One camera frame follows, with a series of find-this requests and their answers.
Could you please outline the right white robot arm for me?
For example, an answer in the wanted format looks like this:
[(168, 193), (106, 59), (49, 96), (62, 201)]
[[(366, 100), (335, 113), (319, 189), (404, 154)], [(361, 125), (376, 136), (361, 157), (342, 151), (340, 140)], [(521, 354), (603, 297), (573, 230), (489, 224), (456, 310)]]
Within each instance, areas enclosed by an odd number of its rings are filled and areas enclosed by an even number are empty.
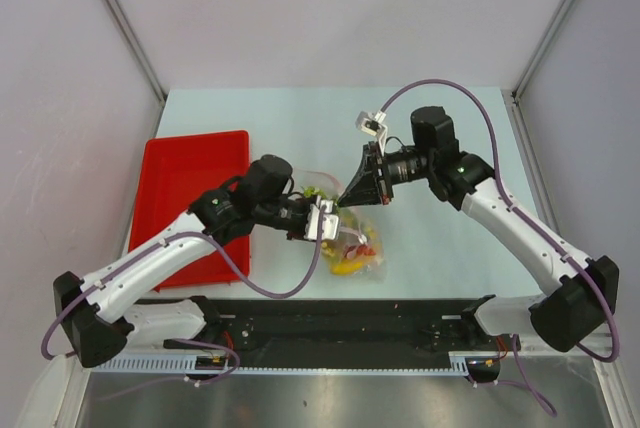
[(427, 180), (431, 192), (487, 229), (526, 268), (541, 290), (533, 297), (486, 296), (461, 324), (463, 341), (484, 349), (502, 334), (535, 334), (568, 352), (606, 323), (616, 309), (619, 268), (594, 259), (534, 217), (498, 185), (494, 169), (460, 149), (452, 119), (441, 107), (410, 116), (413, 142), (387, 153), (383, 112), (363, 112), (359, 130), (373, 136), (338, 199), (342, 208), (387, 205), (396, 185)]

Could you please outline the clear zip top bag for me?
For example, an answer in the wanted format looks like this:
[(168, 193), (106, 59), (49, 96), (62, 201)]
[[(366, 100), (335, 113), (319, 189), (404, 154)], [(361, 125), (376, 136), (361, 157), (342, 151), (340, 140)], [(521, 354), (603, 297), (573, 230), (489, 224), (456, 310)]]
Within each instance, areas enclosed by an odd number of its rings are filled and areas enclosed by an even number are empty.
[[(294, 169), (295, 191), (302, 193), (302, 188), (317, 186), (323, 190), (337, 193), (339, 196), (344, 191), (343, 185), (331, 174), (318, 171)], [(360, 271), (348, 275), (337, 276), (343, 278), (363, 278), (381, 282), (387, 275), (384, 248), (381, 235), (373, 221), (366, 215), (362, 208), (340, 208), (340, 230), (336, 241), (324, 241), (330, 244), (367, 244), (374, 247), (378, 255)]]

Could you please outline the orange carrot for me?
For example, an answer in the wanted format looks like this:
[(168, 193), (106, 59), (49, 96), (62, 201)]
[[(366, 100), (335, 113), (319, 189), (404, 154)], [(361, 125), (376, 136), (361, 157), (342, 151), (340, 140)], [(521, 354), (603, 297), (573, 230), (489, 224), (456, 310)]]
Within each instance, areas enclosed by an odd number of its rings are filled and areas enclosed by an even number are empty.
[(343, 252), (345, 260), (362, 260), (365, 258), (375, 258), (378, 255), (373, 246), (367, 244), (348, 245)]

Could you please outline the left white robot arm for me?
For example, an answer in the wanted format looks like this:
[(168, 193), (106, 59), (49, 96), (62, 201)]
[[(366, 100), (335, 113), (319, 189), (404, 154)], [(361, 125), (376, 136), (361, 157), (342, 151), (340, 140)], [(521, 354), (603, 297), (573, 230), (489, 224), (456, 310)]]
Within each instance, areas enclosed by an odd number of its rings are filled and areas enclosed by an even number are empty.
[(257, 225), (294, 239), (321, 242), (331, 210), (317, 195), (292, 198), (285, 190), (293, 168), (264, 155), (245, 174), (200, 195), (160, 233), (108, 266), (79, 277), (67, 271), (53, 283), (56, 319), (85, 368), (114, 358), (126, 347), (207, 348), (222, 338), (220, 315), (204, 297), (173, 304), (140, 305), (141, 297), (187, 265), (218, 253)]

